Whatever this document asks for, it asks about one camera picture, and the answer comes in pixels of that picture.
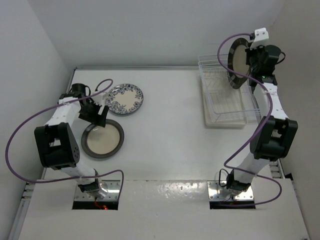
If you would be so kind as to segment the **dark patterned rim plate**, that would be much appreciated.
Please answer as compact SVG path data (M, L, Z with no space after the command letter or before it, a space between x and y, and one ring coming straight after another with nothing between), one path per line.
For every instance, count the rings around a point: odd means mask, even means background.
M229 84L235 90L239 89L248 79L242 75L249 76L251 72L251 67L246 63L246 49L248 47L248 41L241 37L232 43L228 52L227 67L234 72L240 73L239 75L230 71L228 72Z

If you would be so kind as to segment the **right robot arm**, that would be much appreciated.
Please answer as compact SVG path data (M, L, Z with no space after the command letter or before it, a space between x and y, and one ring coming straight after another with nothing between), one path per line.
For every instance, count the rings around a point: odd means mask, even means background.
M269 163L286 157L298 130L297 121L291 120L282 108L274 75L283 51L267 45L247 48L245 52L249 86L258 103L261 121L247 142L247 157L227 175L225 187L232 196L246 192L254 177Z

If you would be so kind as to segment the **blue floral plate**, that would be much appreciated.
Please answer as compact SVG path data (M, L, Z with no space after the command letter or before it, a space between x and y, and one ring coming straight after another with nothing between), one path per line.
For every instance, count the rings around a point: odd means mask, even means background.
M132 83L113 87L107 94L106 105L118 115L128 115L137 111L144 102L143 91Z

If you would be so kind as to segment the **grey rim plate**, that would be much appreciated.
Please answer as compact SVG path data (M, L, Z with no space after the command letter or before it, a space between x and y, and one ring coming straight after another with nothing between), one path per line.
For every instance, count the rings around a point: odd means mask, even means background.
M125 133L122 126L112 119L105 120L105 127L90 124L81 136L81 147L90 157L107 159L122 147Z

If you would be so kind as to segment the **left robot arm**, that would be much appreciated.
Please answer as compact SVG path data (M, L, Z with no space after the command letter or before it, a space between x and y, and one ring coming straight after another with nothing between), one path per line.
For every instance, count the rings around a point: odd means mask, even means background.
M58 107L44 126L34 130L40 162L43 167L61 171L74 177L81 192L102 199L108 194L107 185L98 172L81 160L80 148L72 132L75 119L79 118L95 126L105 127L108 106L107 93L94 91L76 83L58 100Z

